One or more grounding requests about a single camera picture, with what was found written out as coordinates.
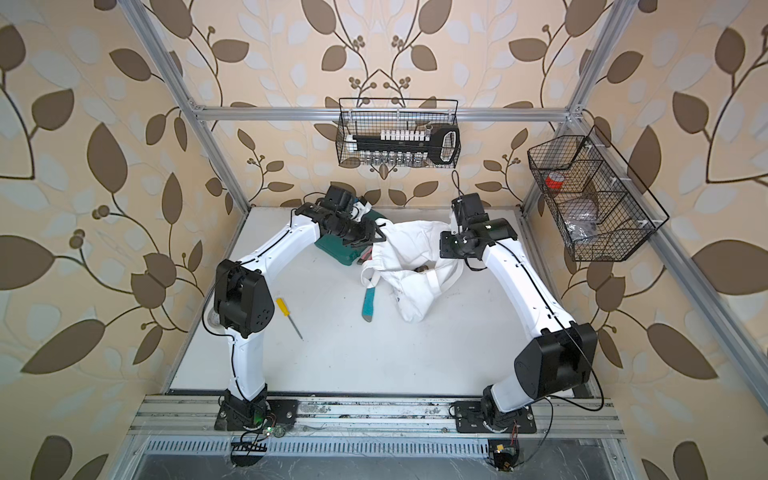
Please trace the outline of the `white printed tote bag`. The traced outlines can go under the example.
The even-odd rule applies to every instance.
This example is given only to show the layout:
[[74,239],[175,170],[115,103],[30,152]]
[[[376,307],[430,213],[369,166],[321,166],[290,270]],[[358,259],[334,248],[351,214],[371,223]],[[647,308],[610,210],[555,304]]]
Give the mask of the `white printed tote bag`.
[[383,218],[376,225],[386,240],[372,245],[371,258],[362,266],[361,283],[366,288],[387,283],[401,318],[421,322],[464,270],[462,261],[440,256],[441,234],[451,233],[451,225],[426,220],[394,223]]

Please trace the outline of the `teal utility knife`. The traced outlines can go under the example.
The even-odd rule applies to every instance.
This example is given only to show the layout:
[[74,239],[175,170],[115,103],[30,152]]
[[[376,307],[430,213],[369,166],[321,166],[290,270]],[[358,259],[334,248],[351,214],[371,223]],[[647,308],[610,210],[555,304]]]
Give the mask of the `teal utility knife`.
[[361,309],[361,317],[364,321],[370,323],[373,320],[374,305],[375,305],[375,287],[367,288],[364,295],[364,300]]

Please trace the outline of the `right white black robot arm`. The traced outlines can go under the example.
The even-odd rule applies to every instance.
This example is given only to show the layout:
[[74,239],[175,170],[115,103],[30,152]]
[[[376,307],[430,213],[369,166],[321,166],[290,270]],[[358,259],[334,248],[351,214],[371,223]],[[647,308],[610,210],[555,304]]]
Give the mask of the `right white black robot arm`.
[[559,304],[506,219],[483,214],[451,220],[440,236],[440,255],[482,261],[511,302],[526,340],[514,354],[513,372],[486,389],[487,417],[519,410],[589,382],[597,332],[576,323]]

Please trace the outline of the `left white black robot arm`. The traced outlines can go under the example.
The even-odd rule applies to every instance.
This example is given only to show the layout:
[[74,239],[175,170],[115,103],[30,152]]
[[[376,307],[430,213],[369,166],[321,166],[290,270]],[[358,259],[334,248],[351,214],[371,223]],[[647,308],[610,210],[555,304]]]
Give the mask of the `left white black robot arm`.
[[357,199],[344,206],[328,200],[306,203],[264,245],[239,260],[219,263],[213,311],[230,345],[228,402],[250,407],[265,396],[263,331],[276,306],[270,282],[300,252],[323,237],[336,237],[353,248],[385,241],[383,231],[369,216],[370,210],[368,202]]

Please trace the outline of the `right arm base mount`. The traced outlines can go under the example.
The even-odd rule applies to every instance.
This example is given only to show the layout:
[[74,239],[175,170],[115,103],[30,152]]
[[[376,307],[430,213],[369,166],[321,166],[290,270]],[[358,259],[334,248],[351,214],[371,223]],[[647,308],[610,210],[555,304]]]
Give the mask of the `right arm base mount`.
[[448,412],[455,420],[456,430],[462,434],[534,434],[537,432],[535,417],[529,407],[510,412],[500,412],[492,401],[456,401]]

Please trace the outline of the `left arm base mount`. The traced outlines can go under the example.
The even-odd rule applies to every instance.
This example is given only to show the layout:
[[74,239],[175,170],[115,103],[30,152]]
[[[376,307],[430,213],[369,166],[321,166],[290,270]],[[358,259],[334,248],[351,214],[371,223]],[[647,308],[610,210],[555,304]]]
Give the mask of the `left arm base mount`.
[[257,399],[246,402],[222,397],[216,415],[216,431],[288,431],[297,420],[299,402],[284,399]]

